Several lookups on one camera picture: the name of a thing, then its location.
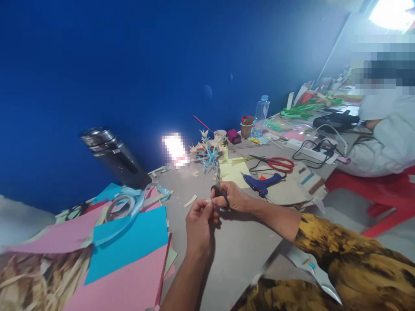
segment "glue gun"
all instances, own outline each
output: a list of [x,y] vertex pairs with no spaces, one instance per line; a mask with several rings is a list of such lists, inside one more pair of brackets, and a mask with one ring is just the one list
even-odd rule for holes
[[251,175],[246,175],[242,173],[243,179],[246,181],[246,183],[252,188],[254,191],[258,191],[260,197],[265,197],[268,194],[268,187],[278,184],[281,181],[281,175],[274,174],[271,178],[265,179],[265,180],[257,180]]

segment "bright light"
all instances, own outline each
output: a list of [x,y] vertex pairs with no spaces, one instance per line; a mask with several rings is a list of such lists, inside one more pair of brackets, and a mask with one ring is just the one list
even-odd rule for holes
[[383,28],[405,31],[415,21],[405,10],[414,6],[413,0],[379,0],[369,20]]
[[166,149],[169,152],[169,157],[176,168],[190,163],[190,157],[186,153],[183,142],[184,139],[179,133],[163,135],[164,146],[166,146]]

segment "water bottle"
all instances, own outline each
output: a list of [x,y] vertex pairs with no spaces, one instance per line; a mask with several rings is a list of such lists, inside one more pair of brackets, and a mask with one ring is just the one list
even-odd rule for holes
[[252,137],[261,137],[264,121],[267,118],[269,108],[268,95],[262,95],[261,100],[256,104],[256,113],[254,118],[254,126],[252,129]]

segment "yellow patterned fabric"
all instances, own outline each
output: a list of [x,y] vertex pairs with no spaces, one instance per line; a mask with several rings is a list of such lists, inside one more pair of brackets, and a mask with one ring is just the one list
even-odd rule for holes
[[415,311],[415,264],[400,253],[308,213],[294,244],[317,259],[343,305],[305,281],[260,279],[239,310]]

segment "table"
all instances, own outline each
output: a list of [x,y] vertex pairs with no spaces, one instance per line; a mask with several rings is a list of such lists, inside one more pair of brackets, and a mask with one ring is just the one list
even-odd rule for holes
[[[343,138],[350,150],[353,143],[359,137],[358,134],[345,133]],[[237,152],[243,155],[256,155],[266,157],[291,158],[295,150],[284,147],[281,150],[277,146],[268,143],[269,146],[258,146],[253,148],[239,149]],[[251,146],[251,142],[243,140],[238,146]],[[235,152],[229,152],[229,158],[236,158]],[[248,161],[249,168],[255,166],[257,161]],[[336,164],[324,165],[319,169],[312,169],[322,178],[326,179],[336,168]],[[197,169],[200,173],[194,177],[192,173]],[[160,184],[169,190],[174,190],[171,198],[165,202],[167,219],[172,232],[172,247],[178,253],[175,268],[176,271],[183,262],[186,252],[186,229],[185,217],[190,210],[184,205],[194,194],[198,199],[209,199],[211,186],[214,184],[214,174],[203,174],[203,165],[191,163],[190,167],[181,170],[170,170],[161,174],[158,178]],[[259,197],[257,192],[250,188],[244,192]],[[230,211],[223,215],[220,229],[214,231],[214,244],[212,249],[210,268],[204,276],[205,286],[200,301],[201,311],[228,311],[238,300],[259,273],[282,238],[260,223],[255,217]],[[162,301],[169,290],[173,277],[165,281],[162,292]]]

